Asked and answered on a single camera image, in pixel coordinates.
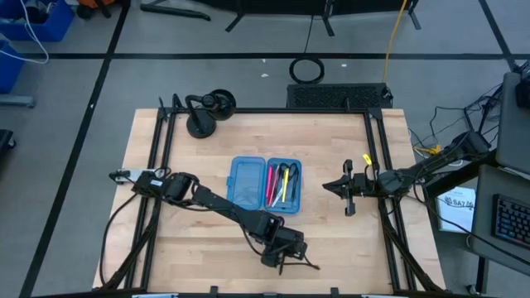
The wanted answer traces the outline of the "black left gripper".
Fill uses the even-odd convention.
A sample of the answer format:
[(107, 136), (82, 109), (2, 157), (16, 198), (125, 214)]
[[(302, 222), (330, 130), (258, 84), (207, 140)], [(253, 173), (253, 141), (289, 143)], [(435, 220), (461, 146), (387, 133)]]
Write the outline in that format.
[(261, 263), (267, 267), (292, 266), (296, 260), (302, 261), (306, 255), (307, 243), (304, 234), (281, 230), (272, 241), (264, 243)]

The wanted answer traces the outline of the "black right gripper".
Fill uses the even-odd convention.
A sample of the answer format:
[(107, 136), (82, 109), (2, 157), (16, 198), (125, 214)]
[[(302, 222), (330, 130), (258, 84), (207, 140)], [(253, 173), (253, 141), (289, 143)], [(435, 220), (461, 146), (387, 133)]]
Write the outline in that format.
[(338, 180), (323, 184), (325, 190), (346, 200), (344, 209), (346, 216), (353, 216), (356, 213), (354, 197), (364, 196), (369, 192), (369, 187), (373, 186), (373, 182), (368, 178), (369, 167), (370, 165), (366, 165), (362, 173), (353, 174), (353, 161), (347, 159), (343, 164), (344, 174)]

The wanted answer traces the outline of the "translucent blue plastic supply box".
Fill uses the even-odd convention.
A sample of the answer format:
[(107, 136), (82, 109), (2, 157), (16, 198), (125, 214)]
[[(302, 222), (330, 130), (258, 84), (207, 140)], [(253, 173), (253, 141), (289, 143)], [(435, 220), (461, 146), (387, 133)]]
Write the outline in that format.
[[(266, 203), (266, 185), (269, 165), (274, 170), (281, 163), (296, 163), (300, 175), (296, 185), (296, 199), (291, 202), (291, 191), (287, 201), (279, 201), (274, 207)], [(268, 212), (296, 214), (301, 207), (302, 164), (296, 159), (272, 157), (268, 160), (259, 156), (236, 156), (231, 163), (227, 178), (227, 199), (248, 210), (265, 209)]]

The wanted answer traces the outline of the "black vented computer case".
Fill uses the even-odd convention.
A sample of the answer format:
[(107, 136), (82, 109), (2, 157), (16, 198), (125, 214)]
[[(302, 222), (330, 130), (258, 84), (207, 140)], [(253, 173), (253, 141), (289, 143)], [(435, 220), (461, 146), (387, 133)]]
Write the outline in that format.
[(288, 108), (391, 108), (393, 95), (386, 84), (290, 84)]

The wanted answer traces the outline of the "yellow plug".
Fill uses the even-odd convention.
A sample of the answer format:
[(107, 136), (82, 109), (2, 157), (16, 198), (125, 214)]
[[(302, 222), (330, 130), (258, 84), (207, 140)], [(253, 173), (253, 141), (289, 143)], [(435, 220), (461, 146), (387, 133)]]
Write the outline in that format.
[(413, 147), (414, 152), (423, 158), (435, 156), (439, 154), (442, 149), (443, 147), (441, 145), (436, 145), (434, 147)]

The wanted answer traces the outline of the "white printed paper sheet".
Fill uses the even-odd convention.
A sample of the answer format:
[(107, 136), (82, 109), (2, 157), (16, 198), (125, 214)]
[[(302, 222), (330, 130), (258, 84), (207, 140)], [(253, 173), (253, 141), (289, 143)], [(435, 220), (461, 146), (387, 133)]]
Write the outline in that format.
[(465, 233), (472, 229), (476, 193), (474, 189), (455, 187), (441, 194), (436, 199), (437, 213), (443, 218), (438, 219), (438, 227), (442, 232)]

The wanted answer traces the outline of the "black desk lamp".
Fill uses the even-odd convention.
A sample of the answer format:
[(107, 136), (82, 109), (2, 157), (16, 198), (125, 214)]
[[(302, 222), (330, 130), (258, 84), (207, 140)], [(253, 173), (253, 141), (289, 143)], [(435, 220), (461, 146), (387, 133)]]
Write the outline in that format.
[(187, 95), (185, 103), (190, 112), (186, 128), (195, 138), (211, 136), (217, 122), (231, 118), (237, 107), (235, 97), (225, 89), (215, 89), (203, 96)]

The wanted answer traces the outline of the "grey desk surface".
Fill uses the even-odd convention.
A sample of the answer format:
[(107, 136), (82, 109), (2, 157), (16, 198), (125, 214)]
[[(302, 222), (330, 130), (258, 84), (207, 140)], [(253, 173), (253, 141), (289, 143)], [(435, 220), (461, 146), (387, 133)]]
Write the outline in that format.
[(530, 180), (492, 166), (481, 166), (478, 174), (471, 250), (491, 261), (530, 276), (530, 249), (496, 238), (494, 196), (505, 195), (530, 205)]
[(530, 109), (517, 105), (516, 86), (521, 75), (503, 76), (496, 161), (501, 166), (530, 175)]

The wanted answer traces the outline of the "black computer keyboard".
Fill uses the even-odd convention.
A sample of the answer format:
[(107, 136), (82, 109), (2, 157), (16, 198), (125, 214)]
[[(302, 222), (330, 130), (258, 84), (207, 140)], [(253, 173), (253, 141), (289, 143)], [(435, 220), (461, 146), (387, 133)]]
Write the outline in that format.
[(530, 250), (530, 204), (505, 195), (494, 195), (492, 235)]

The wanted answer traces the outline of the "black desktop device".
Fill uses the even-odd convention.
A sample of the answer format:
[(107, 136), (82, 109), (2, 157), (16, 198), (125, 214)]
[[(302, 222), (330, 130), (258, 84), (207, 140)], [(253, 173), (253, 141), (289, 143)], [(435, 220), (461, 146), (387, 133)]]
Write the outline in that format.
[(518, 68), (521, 81), (516, 86), (516, 101), (519, 108), (530, 109), (530, 60)]

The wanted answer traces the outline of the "black wheeled base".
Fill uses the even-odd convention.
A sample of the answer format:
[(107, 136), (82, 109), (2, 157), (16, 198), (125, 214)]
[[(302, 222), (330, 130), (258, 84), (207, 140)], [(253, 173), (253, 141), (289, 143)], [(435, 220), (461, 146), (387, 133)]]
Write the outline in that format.
[(17, 145), (13, 131), (0, 129), (0, 154), (13, 149)]

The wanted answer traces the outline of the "orange and black object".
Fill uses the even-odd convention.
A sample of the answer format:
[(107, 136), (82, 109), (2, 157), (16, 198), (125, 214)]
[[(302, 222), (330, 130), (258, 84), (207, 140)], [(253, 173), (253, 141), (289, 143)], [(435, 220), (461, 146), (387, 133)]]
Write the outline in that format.
[(96, 11), (100, 11), (104, 17), (110, 18), (112, 14), (109, 11), (111, 6), (127, 6), (128, 0), (77, 0), (78, 7), (76, 14), (81, 19), (90, 19)]

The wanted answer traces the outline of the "grey metal bar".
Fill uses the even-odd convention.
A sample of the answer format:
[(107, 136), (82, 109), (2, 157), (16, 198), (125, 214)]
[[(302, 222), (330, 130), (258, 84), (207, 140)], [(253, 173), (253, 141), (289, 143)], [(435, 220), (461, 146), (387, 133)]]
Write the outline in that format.
[(0, 94), (0, 105), (34, 108), (36, 100), (31, 96)]

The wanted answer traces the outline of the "blue plastic bin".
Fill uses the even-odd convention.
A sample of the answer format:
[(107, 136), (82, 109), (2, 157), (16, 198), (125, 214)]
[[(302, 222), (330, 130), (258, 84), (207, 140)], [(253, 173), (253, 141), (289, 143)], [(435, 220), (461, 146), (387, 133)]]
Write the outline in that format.
[(9, 94), (24, 65), (8, 41), (0, 40), (0, 94)]
[(65, 0), (0, 0), (0, 33), (11, 41), (61, 41), (74, 19)]

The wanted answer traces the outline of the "silver metal bracket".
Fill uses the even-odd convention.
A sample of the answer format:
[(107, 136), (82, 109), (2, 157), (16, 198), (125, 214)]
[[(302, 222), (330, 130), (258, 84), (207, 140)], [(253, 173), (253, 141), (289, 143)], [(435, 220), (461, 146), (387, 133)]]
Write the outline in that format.
[(121, 185), (123, 183), (128, 182), (136, 182), (139, 176), (144, 172), (155, 172), (155, 169), (117, 169), (116, 171), (113, 171), (108, 174), (108, 177), (117, 183), (118, 185)]

